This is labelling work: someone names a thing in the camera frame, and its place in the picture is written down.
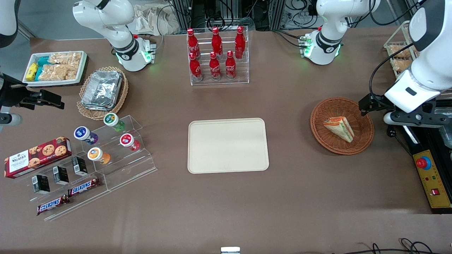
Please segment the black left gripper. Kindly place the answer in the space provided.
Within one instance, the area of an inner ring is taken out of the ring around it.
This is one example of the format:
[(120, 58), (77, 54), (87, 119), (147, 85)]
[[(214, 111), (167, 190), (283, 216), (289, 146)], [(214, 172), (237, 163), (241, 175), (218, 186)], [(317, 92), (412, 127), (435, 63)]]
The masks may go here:
[(368, 93), (359, 102), (361, 116), (367, 115), (371, 111), (391, 111), (393, 103), (384, 95), (375, 95)]

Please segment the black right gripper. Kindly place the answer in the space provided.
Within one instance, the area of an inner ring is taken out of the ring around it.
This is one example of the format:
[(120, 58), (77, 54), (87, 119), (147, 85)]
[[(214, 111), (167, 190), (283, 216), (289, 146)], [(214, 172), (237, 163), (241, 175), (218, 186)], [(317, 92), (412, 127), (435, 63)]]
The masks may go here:
[(61, 96), (47, 90), (40, 90), (41, 100), (37, 101), (37, 92), (29, 91), (26, 84), (1, 74), (0, 105), (1, 107), (25, 107), (34, 110), (35, 106), (50, 106), (63, 110), (65, 104), (61, 102)]

